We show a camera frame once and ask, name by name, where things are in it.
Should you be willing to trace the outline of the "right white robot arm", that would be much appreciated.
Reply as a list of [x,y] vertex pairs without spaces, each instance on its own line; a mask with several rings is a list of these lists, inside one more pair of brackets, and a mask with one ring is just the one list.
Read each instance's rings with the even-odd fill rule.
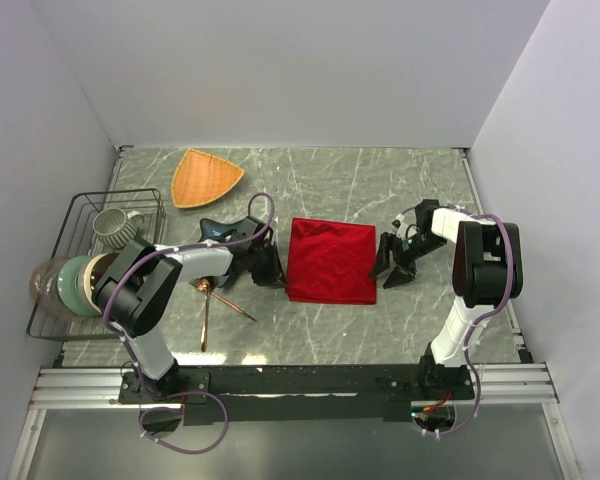
[[432,399],[440,398],[464,373],[471,353],[491,319],[518,297],[523,288],[519,227],[494,214],[473,214],[455,205],[424,199],[408,211],[415,222],[398,214],[392,232],[380,236],[373,266],[375,278],[384,272],[385,289],[406,285],[416,276],[416,261],[439,248],[454,245],[451,283],[455,294],[444,325],[421,357],[417,385]]

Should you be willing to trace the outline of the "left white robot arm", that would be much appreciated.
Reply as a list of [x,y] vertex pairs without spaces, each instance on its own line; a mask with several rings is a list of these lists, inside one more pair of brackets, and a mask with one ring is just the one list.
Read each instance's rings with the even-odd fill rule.
[[158,327],[177,284],[206,280],[212,288],[230,288],[248,273],[258,286],[286,286],[274,221],[204,218],[199,226],[201,237],[191,245],[130,241],[92,293],[107,327],[128,351],[144,392],[157,402],[170,400],[179,387],[178,362]]

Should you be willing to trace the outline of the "red cloth napkin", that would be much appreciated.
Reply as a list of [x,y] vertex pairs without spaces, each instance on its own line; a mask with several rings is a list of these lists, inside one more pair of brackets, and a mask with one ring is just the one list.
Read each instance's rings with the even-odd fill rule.
[[372,225],[295,218],[287,260],[286,293],[294,302],[373,305],[376,255]]

